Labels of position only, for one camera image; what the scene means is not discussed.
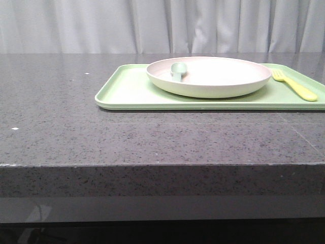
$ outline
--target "plate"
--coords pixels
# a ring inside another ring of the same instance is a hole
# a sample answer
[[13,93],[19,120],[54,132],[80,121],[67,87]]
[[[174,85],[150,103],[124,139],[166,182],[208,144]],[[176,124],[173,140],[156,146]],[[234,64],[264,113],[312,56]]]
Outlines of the plate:
[[[172,80],[171,65],[187,64],[182,82]],[[262,88],[271,78],[269,68],[242,59],[225,57],[177,57],[151,63],[146,73],[157,87],[195,98],[230,98]]]

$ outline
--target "tray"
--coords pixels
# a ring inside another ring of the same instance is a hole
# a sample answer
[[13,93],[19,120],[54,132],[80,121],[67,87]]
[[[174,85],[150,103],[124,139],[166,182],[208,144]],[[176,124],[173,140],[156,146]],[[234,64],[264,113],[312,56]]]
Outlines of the tray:
[[176,95],[156,87],[146,74],[147,64],[118,67],[95,96],[109,110],[325,110],[325,85],[283,65],[263,64],[283,70],[288,76],[318,95],[318,100],[301,99],[284,82],[272,78],[261,89],[240,97],[201,99]]

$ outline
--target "speckled stone surface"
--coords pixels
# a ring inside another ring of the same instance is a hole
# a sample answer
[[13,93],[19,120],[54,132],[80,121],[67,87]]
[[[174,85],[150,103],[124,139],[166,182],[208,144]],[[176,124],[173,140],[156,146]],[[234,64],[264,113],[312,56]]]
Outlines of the speckled stone surface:
[[[202,55],[283,64],[325,83],[324,53]],[[0,197],[325,194],[324,112],[95,104],[118,66],[175,56],[1,54]]]

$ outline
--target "yellow fork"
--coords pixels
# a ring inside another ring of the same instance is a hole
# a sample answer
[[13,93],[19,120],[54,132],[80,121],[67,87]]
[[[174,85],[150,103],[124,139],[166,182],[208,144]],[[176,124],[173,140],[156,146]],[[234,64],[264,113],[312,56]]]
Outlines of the yellow fork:
[[306,87],[298,84],[291,78],[287,77],[282,70],[272,69],[273,79],[286,82],[301,98],[313,102],[317,100],[317,95]]

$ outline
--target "white curtain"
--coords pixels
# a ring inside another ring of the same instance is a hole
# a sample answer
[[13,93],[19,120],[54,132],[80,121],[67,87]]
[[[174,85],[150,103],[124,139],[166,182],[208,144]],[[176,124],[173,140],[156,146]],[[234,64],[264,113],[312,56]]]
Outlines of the white curtain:
[[0,53],[324,51],[325,0],[0,0]]

